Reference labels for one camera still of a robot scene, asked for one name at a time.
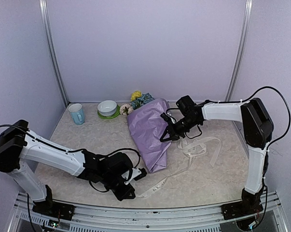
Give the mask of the cream printed ribbon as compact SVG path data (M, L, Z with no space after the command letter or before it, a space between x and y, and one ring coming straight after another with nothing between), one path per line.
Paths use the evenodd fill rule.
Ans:
M152 187L144 191L142 194L137 194L136 197L138 199L149 198L152 194L162 189L168 179L188 171L197 157L201 157L207 153L208 149L206 143L210 141L217 141L217 145L209 162L211 167L213 168L222 148L222 142L220 139L212 136L201 138L199 140L194 139L192 142L188 142L186 139L181 139L179 142L177 142L177 149L181 150L184 156L188 159L187 167L172 175L166 176L165 178L154 184Z

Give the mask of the purple wrapping paper sheet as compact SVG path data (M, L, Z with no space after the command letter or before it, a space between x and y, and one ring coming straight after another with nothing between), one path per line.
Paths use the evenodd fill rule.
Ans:
M171 142L160 141L167 123L161 114L169 108L165 99L155 99L127 116L130 135L150 173L167 167L167 149Z

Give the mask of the blue fake flower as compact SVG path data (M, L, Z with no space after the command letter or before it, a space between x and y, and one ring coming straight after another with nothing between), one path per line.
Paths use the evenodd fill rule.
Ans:
M153 100L155 100L155 98L150 93L141 94L140 97L137 97L131 101L131 106L134 110L136 110Z

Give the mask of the yellow fake flower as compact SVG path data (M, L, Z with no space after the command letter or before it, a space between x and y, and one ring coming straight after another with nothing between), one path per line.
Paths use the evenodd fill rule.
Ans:
M138 101L140 100L142 97L142 93L141 91L139 90L136 90L134 91L132 94L131 94L131 97L130 97L130 101L133 102L133 101Z

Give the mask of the green plate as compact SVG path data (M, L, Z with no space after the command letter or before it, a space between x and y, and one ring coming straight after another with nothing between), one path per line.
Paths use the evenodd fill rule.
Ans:
M120 114L120 106L119 105L117 105L115 113L112 114L111 116L103 116L99 111L97 111L97 115L101 119L113 119L113 118L116 118L119 114Z

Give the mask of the white ceramic bowl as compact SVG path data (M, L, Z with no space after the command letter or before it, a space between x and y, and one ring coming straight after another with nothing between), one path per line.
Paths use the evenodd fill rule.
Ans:
M103 115L103 116L111 116L115 113L117 108L117 103L112 100L106 100L102 101L98 104L97 110Z

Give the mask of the pink fake rose stems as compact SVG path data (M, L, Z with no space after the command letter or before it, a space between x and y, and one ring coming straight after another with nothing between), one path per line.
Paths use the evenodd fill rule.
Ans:
M122 106L120 106L120 114L124 115L124 116L129 115L130 113L133 112L133 110L134 109L133 109L132 105L129 103L125 103Z

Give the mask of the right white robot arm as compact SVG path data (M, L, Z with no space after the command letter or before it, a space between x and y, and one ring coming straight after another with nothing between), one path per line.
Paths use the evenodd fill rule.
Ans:
M226 120L240 122L246 145L249 149L249 169L245 187L242 190L238 211L247 215L251 211L262 211L260 197L265 184L264 176L268 168L267 147L272 140L273 121L259 98L237 102L214 102L206 100L196 104L190 96L180 98L176 105L183 118L173 122L171 116L162 113L161 118L167 123L161 142L177 141L185 138L194 126L203 125L204 121Z

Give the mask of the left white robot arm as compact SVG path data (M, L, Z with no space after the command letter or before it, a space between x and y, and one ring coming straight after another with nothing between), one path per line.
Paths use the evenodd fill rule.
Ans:
M73 150L37 135L25 120L0 128L5 128L0 134L0 172L9 174L48 215L58 211L58 203L53 200L50 187L42 184L28 167L28 160L60 169L91 185L100 182L119 201L136 197L130 184L135 167L123 148L108 155L85 148Z

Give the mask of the light blue mug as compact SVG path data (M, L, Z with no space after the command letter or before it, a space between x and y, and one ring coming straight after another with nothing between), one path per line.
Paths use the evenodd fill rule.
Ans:
M72 104L68 107L68 111L73 122L76 125L82 125L85 122L83 106L80 103Z

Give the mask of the aluminium front rail frame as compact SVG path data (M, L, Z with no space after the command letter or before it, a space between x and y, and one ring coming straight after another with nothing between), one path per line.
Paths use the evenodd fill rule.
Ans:
M74 203L71 219L32 212L32 202L19 193L7 232L238 232L261 220L253 232L288 232L289 226L276 192L261 196L265 212L229 215L225 204L181 208L125 209Z

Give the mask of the right aluminium corner post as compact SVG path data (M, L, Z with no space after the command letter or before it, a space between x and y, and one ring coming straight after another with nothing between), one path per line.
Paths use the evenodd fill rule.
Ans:
M230 84L228 87L228 91L227 91L227 94L225 97L225 101L227 101L227 102L231 100L232 95L233 95L234 90L235 90L235 87L236 87L238 74L239 74L239 70L240 70L240 66L241 66L241 61L242 61L244 51L245 51L247 35L248 35L248 31L249 31L249 23L250 23L250 18L251 18L252 6L253 6L253 0L246 0L245 1L244 17L243 17L243 23L242 23L241 33L240 33L238 49L237 49L237 53L236 53L235 64L233 67L231 81L230 81Z

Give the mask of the aluminium corner post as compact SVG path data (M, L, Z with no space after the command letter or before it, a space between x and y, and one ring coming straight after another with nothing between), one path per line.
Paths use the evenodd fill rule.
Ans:
M44 27L44 31L46 35L46 40L47 40L47 47L50 54L52 67L55 73L55 79L59 88L59 93L62 98L62 102L65 105L65 107L67 107L70 101L69 101L69 98L64 86L64 82L61 76L59 64L56 57L55 46L54 46L54 42L52 38L51 24L50 24L50 19L48 15L47 1L39 0L39 6L40 6L40 12L42 15L42 23L43 23L43 27Z
M245 1L244 17L243 17L243 23L242 23L241 33L240 33L238 49L237 49L237 53L236 53L235 64L233 67L231 81L230 81L230 84L228 87L228 91L227 91L227 94L225 97L225 101L227 101L227 102L231 100L232 95L233 95L234 90L235 90L235 87L236 87L238 74L239 74L239 70L240 70L240 66L241 66L241 61L242 61L244 51L245 51L247 35L248 35L248 31L249 31L249 23L250 23L250 18L251 18L252 6L253 6L253 0L246 0Z

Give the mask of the left aluminium corner post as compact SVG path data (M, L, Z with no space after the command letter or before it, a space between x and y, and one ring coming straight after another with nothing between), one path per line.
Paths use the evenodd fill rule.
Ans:
M39 6L40 6L40 12L42 15L42 23L43 23L43 27L44 27L44 31L46 35L46 40L47 40L47 47L50 54L52 67L55 73L55 79L59 88L59 93L62 98L62 102L65 105L65 107L67 107L70 101L69 101L69 98L64 86L64 82L61 76L59 64L56 57L55 46L54 46L54 42L52 38L51 24L50 24L50 19L48 15L47 1L39 0Z

